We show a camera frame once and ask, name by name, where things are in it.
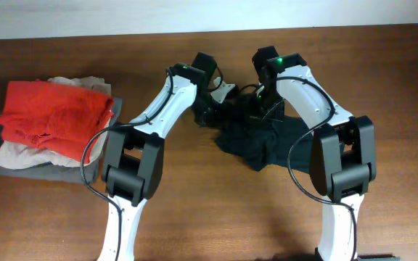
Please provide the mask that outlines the black Nike t-shirt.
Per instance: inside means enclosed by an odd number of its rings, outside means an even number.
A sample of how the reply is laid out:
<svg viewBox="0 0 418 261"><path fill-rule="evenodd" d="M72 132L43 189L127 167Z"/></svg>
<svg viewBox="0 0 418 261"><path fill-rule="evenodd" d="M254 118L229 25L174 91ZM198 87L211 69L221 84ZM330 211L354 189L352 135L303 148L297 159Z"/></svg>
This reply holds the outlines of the black Nike t-shirt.
<svg viewBox="0 0 418 261"><path fill-rule="evenodd" d="M255 171L267 165L287 166L287 155L293 142L307 130L298 117L284 116L282 122L248 123L244 119L243 102L247 94L241 94L233 102L222 106L223 122L215 128L216 146L223 152L242 158Z"/></svg>

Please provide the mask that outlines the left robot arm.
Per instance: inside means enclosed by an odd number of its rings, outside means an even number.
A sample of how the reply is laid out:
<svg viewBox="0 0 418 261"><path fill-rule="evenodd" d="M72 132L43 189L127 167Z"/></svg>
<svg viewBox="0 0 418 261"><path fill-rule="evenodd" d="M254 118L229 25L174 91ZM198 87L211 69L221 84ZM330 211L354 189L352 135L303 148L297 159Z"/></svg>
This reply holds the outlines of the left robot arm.
<svg viewBox="0 0 418 261"><path fill-rule="evenodd" d="M190 65L175 64L160 93L140 116L111 127L102 168L109 210L99 261L134 259L142 211L163 174L165 137L187 109L192 109L200 126L213 119L209 84L216 71L215 58L202 52Z"/></svg>

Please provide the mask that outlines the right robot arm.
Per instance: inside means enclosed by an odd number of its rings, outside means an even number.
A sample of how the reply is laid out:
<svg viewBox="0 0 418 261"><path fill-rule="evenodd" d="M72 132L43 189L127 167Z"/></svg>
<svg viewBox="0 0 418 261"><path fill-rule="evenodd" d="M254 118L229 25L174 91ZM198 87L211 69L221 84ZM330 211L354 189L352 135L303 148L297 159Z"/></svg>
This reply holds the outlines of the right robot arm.
<svg viewBox="0 0 418 261"><path fill-rule="evenodd" d="M298 53L281 56L274 46L259 48L252 63L260 90L256 94L265 115L275 102L289 102L308 130L296 148L312 137L309 175L322 208L318 260L357 260L359 208L376 178L376 146L372 121L343 109L317 82Z"/></svg>

